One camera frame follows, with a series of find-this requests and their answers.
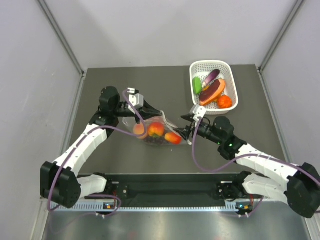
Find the clear zip top bag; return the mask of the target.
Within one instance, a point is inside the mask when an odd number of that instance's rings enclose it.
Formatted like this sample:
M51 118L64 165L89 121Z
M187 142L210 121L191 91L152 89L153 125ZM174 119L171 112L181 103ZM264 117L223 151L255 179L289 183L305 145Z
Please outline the clear zip top bag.
M166 118L166 115L164 113L164 111L161 111L162 112L162 124L164 125L164 134L163 134L163 137L165 137L165 134L166 133L169 133L169 132L174 132L174 128L177 128L177 126L173 123L171 123L169 120L167 120ZM133 128L135 126L136 121L133 117L125 117L122 119L122 123L125 125L125 127L131 132L134 134L133 132ZM146 132L148 131L148 127L149 125L151 124L152 122L148 123L148 122L144 122L145 126L146 126ZM188 140L188 141L185 141L183 138L181 140L181 143L180 144L171 144L168 142L167 145L161 145L161 146L173 146L173 145L177 145L177 146L183 146L183 145L191 145L192 143Z

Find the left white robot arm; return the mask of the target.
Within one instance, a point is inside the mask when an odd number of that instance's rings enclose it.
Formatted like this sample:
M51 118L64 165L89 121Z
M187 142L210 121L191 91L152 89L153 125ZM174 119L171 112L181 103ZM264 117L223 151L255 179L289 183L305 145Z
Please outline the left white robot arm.
M138 124L162 116L135 88L119 94L113 86L101 90L97 112L90 119L80 137L68 150L40 168L40 196L67 209L79 199L98 194L109 198L114 191L111 183L101 174L79 177L79 172L94 151L118 128L120 118L133 118Z

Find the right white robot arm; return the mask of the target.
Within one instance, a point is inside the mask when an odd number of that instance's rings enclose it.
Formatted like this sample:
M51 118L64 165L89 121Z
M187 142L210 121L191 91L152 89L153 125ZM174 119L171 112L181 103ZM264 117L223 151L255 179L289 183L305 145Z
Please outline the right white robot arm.
M320 175L313 165L287 163L259 151L234 134L235 128L225 116L203 122L199 114L189 113L183 119L191 124L174 130L184 140L200 136L217 144L217 150L225 160L254 171L241 172L232 182L237 197L267 197L288 205L307 219L319 212Z

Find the fake peach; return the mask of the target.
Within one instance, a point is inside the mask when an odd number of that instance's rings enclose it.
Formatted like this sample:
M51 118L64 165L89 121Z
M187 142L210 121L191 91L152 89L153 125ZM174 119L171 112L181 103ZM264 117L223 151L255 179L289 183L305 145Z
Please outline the fake peach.
M142 135L145 132L144 125L142 123L136 123L133 127L133 133L135 135L140 135L137 138L138 139L145 139L148 136L148 132L146 131L144 135Z

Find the red yellow fake mango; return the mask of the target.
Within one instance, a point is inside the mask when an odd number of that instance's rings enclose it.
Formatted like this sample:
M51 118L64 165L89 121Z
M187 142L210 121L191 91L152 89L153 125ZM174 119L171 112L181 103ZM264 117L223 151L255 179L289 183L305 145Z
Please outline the red yellow fake mango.
M164 139L171 143L171 144L174 144L174 145L179 145L182 141L182 138L180 135L174 133L174 132L167 132L165 135L164 135Z

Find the dark purple fake grapes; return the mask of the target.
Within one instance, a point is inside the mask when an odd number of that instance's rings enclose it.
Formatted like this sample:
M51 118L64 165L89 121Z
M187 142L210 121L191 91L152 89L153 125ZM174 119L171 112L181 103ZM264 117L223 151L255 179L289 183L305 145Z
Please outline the dark purple fake grapes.
M168 144L163 136L148 136L143 140L143 142L152 146L164 146Z

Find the fake papaya half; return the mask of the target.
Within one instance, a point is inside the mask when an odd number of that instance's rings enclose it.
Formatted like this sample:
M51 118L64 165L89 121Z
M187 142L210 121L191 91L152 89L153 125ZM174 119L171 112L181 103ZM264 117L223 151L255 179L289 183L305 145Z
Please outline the fake papaya half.
M206 106L216 101L224 92L226 82L224 79L216 79L206 90L202 91L199 95L199 104Z

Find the green fake vegetable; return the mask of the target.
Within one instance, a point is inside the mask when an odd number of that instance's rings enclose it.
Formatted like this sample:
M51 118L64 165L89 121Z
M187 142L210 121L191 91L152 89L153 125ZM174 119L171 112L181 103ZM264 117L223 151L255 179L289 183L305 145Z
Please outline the green fake vegetable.
M199 95L202 92L202 82L199 77L194 77L192 79L192 88L195 95Z

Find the orange fake pumpkin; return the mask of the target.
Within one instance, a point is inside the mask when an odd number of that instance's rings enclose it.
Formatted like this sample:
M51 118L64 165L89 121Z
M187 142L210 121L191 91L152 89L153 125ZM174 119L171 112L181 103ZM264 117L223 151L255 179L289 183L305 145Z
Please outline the orange fake pumpkin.
M233 101L229 96L222 95L217 100L217 106L219 109L228 109L233 106Z

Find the purple fake eggplant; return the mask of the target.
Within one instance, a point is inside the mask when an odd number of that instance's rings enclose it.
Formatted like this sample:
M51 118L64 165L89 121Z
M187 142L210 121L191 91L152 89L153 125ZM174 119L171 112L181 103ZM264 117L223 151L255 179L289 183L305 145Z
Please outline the purple fake eggplant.
M219 69L214 69L202 82L202 88L208 86L212 81L214 81L220 74Z

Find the white perforated plastic basket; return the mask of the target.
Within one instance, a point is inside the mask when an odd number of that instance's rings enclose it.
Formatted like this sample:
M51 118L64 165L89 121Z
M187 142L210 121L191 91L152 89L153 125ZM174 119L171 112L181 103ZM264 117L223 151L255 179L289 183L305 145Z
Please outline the white perforated plastic basket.
M223 79L226 83L222 96L226 95L232 100L232 106L229 108L219 108L216 102L212 102L205 106L207 115L224 115L234 110L239 103L238 92L231 67L221 60L200 60L192 63L189 67L191 97L194 105L199 104L199 96L195 93L193 88L193 79L198 77L201 83L213 71L219 70L220 73L217 79Z

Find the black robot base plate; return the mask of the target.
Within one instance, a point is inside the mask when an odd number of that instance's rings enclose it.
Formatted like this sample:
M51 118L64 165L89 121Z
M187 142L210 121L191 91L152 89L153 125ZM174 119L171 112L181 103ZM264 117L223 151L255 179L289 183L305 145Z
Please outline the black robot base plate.
M120 198L128 208L223 207L225 201L252 202L258 195L241 193L232 186L231 174L104 174L106 186L98 192Z

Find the aluminium frame post left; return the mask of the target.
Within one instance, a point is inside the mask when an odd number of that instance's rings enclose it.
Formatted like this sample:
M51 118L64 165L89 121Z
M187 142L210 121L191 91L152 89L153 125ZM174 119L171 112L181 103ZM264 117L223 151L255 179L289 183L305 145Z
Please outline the aluminium frame post left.
M48 6L45 0L36 0L36 3L39 5L41 11L44 13L46 19L48 20L50 26L52 27L54 33L56 34L58 40L60 41L62 47L70 58L72 64L74 65L77 72L83 76L85 70L81 67L80 62L78 61L74 51L72 50L70 44L68 43L67 38L65 37L62 29L60 28L56 18L54 17L50 7Z

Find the aluminium frame post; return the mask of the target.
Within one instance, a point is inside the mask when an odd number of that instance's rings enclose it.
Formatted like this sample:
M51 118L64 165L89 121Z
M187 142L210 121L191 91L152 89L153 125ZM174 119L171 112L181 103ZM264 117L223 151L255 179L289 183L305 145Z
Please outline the aluminium frame post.
M68 43L67 38L65 37L62 29L60 28L56 18L54 17L50 7L48 6L45 0L36 0L36 3L39 5L41 11L44 13L46 19L48 20L50 26L52 27L54 33L56 34L58 40L60 41L62 47L70 58L72 64L74 65L77 72L83 76L85 70L81 67L80 62L78 61L74 51L72 50L70 44Z
M302 7L305 4L305 0L295 0L292 8L290 9L289 13L285 17L285 20L283 24L281 25L279 31L277 32L274 40L272 41L272 44L268 51L266 52L266 55L264 56L260 66L257 67L257 71L259 74L262 74L264 69L269 64L270 60L272 59L273 55L275 54L277 48L279 47L280 43L284 39L286 33L288 32L290 26L293 24L295 18L297 17L299 11L302 9Z

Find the aluminium frame post right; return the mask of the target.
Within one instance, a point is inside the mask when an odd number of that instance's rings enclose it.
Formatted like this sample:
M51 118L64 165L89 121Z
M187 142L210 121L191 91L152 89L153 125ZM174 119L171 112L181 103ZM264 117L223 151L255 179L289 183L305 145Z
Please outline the aluminium frame post right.
M264 69L269 64L270 60L272 59L273 55L275 54L277 48L279 47L280 43L284 39L286 33L288 32L290 26L293 24L295 18L297 17L299 11L302 9L302 7L305 4L305 0L295 0L292 8L290 9L289 13L285 17L285 20L283 24L281 25L279 31L277 32L274 40L272 41L272 44L268 51L266 52L266 55L264 56L260 66L257 67L257 71L259 74L262 74Z

